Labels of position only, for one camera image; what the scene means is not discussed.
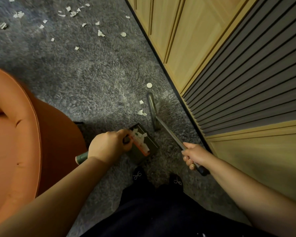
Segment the gray slats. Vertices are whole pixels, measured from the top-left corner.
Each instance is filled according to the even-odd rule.
[[[258,0],[183,98],[205,135],[296,119],[296,0]]]

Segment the orange chair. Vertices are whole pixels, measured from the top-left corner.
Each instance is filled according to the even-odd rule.
[[[0,223],[71,172],[79,128],[0,69]]]

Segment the floor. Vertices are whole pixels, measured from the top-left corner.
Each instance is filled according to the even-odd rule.
[[[70,17],[67,6],[85,8]],[[16,11],[25,15],[14,18]],[[144,163],[152,183],[166,183],[170,172],[177,173],[185,193],[206,209],[248,223],[212,176],[202,177],[187,168],[180,148],[165,130],[154,133],[146,101],[149,82],[163,121],[181,139],[201,144],[124,0],[0,0],[2,22],[8,28],[0,30],[0,68],[72,120],[85,122],[81,131],[87,145],[101,132],[139,122],[161,147]],[[105,37],[99,37],[98,30]],[[147,116],[137,114],[141,108]],[[81,235],[115,211],[134,167],[122,156],[95,187],[68,236]]]

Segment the forearm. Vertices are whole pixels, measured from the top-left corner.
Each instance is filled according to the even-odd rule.
[[[81,207],[109,166],[88,158],[0,225],[0,237],[66,236]]]
[[[296,236],[295,202],[216,157],[209,158],[205,167],[255,227],[278,236]]]

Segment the white paper piece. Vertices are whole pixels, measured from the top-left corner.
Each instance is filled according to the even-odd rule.
[[[18,12],[18,17],[19,17],[19,18],[22,18],[23,16],[24,16],[24,12],[19,11],[19,12]]]
[[[147,113],[143,113],[143,110],[138,111],[137,114],[141,115],[141,116],[146,116],[147,115]]]
[[[74,17],[75,15],[77,15],[77,13],[76,12],[71,12],[71,17]]]
[[[1,23],[1,25],[0,25],[0,29],[2,29],[2,30],[6,29],[7,27],[8,27],[8,25],[5,22]]]
[[[105,35],[100,30],[98,30],[98,36],[104,37]]]

